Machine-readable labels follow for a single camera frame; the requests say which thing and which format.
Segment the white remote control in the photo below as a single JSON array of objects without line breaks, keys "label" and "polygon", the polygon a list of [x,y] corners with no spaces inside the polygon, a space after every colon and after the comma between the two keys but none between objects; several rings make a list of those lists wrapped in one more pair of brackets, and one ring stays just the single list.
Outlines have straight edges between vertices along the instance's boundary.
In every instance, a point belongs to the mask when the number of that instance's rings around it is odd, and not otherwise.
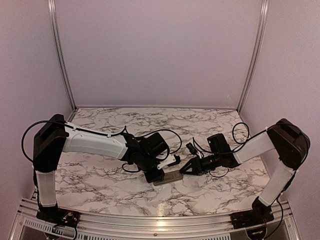
[{"label": "white remote control", "polygon": [[176,181],[179,181],[182,179],[183,179],[183,174],[180,173],[179,170],[170,171],[170,172],[166,172],[164,174],[164,177],[162,180],[154,181],[153,185],[154,186],[161,186],[161,185],[169,184],[169,183],[176,182]]}]

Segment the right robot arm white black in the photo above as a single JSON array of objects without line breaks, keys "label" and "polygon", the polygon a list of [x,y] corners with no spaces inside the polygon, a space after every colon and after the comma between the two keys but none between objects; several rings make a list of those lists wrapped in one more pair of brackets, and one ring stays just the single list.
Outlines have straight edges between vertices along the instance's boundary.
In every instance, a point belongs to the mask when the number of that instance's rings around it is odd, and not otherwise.
[{"label": "right robot arm white black", "polygon": [[277,152],[279,164],[247,214],[252,224],[260,223],[267,216],[271,205],[289,187],[305,162],[311,146],[309,137],[285,118],[250,137],[234,150],[231,150],[222,133],[208,137],[207,142],[209,155],[191,158],[179,170],[181,174],[198,176],[218,167],[233,169],[266,152]]}]

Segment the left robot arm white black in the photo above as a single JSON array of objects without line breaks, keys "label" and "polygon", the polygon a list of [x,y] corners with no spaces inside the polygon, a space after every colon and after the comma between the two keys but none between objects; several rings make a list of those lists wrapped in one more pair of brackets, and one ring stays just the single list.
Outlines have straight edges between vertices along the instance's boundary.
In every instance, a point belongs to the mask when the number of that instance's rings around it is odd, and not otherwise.
[{"label": "left robot arm white black", "polygon": [[56,198],[55,171],[62,153],[79,152],[107,156],[135,164],[143,171],[146,181],[162,180],[163,168],[174,163],[174,157],[167,154],[170,149],[163,137],[155,132],[149,137],[136,137],[125,131],[111,134],[80,128],[55,114],[33,138],[33,168],[38,189],[39,208],[53,223],[63,219]]}]

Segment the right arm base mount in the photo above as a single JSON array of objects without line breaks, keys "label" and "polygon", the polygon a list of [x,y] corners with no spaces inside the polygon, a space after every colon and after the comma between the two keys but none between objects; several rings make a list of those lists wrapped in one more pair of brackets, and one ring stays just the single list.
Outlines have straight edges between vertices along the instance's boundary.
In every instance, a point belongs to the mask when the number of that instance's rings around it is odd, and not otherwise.
[{"label": "right arm base mount", "polygon": [[273,221],[274,215],[271,210],[260,213],[255,210],[246,210],[235,212],[230,215],[231,224],[234,229],[248,228],[257,225],[263,225]]}]

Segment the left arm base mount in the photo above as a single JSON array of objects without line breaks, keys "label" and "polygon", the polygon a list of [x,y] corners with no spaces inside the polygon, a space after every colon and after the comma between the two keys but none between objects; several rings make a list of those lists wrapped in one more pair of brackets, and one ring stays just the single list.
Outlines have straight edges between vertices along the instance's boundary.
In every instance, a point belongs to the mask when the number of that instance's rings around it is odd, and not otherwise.
[{"label": "left arm base mount", "polygon": [[72,211],[68,209],[43,209],[39,210],[36,214],[36,218],[53,223],[57,226],[67,226],[75,228],[78,225],[80,213],[78,211]]}]

